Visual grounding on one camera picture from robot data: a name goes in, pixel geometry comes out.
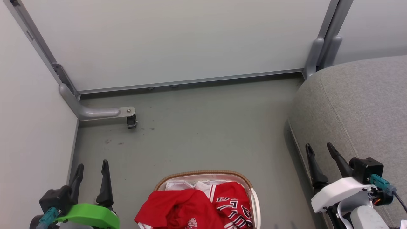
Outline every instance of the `whiteboard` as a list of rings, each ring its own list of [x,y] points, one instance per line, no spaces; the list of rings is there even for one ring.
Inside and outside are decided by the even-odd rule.
[[[339,31],[334,64],[407,55],[407,1],[354,0]]]
[[[67,183],[77,118],[3,1],[0,28],[0,228],[28,228]]]
[[[301,69],[330,0],[23,0],[84,90]]]

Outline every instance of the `gray floor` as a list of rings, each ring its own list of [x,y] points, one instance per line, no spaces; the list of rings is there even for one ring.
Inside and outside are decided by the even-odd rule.
[[[165,176],[234,170],[253,184],[262,228],[320,228],[311,192],[287,131],[300,78],[191,87],[85,99],[91,107],[134,106],[139,121],[93,122],[78,131],[73,170],[85,166],[79,202],[94,203],[102,160],[110,165],[121,228],[137,228],[141,205]]]

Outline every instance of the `teal connector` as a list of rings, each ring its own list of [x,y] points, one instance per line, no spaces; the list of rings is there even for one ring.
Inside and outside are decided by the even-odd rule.
[[[56,208],[52,207],[48,209],[48,211],[39,220],[39,224],[35,229],[47,229],[48,226],[57,219],[58,215],[59,213]]]
[[[396,191],[396,187],[392,186],[390,184],[390,182],[383,179],[381,176],[379,176],[377,174],[372,174],[372,176],[370,177],[369,182],[372,185],[375,185],[376,187],[384,190],[386,192],[386,194],[389,195],[389,196],[392,196],[393,191]]]

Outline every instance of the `gray fabric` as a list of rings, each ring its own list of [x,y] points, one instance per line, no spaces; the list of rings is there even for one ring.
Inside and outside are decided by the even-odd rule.
[[[310,143],[329,180],[340,179],[326,147],[332,142],[347,161],[372,157],[383,163],[383,177],[407,202],[407,56],[316,72],[298,90],[289,122],[306,166],[305,144]],[[376,210],[391,227],[406,218],[396,199]]]

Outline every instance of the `black cable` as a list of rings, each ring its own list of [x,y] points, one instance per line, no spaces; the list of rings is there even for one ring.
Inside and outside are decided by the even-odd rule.
[[[393,193],[393,195],[397,198],[397,200],[400,202],[401,206],[403,206],[404,210],[407,212],[407,207],[406,207],[406,205],[405,205],[404,202],[401,200],[401,198],[397,195],[396,191],[393,191],[392,193]]]

